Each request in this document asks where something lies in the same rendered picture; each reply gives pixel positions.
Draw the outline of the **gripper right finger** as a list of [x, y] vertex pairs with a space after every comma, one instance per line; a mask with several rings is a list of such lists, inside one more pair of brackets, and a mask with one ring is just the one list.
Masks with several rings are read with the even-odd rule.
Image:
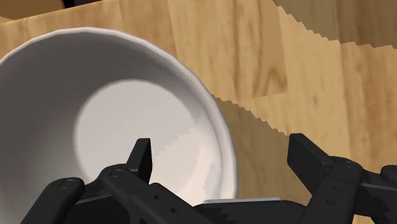
[[287, 163], [312, 195], [298, 224], [352, 224], [356, 215], [397, 224], [397, 165], [370, 172], [301, 133], [289, 137]]

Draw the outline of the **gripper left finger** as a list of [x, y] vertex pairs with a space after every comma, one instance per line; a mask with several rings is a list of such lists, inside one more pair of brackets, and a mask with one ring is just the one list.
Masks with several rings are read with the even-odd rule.
[[[164, 186], [150, 184], [152, 167], [151, 141], [140, 138], [126, 163], [108, 166], [98, 176], [109, 194], [127, 210], [130, 224], [211, 224], [211, 220]], [[63, 224], [84, 191], [80, 178], [52, 181], [20, 224]]]

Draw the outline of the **white bowl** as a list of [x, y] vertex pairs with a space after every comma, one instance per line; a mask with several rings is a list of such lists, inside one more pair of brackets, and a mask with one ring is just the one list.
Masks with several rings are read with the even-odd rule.
[[151, 180], [191, 205], [237, 195], [230, 131], [182, 63], [120, 31], [62, 29], [0, 59], [0, 224], [20, 224], [44, 187], [93, 181], [151, 141]]

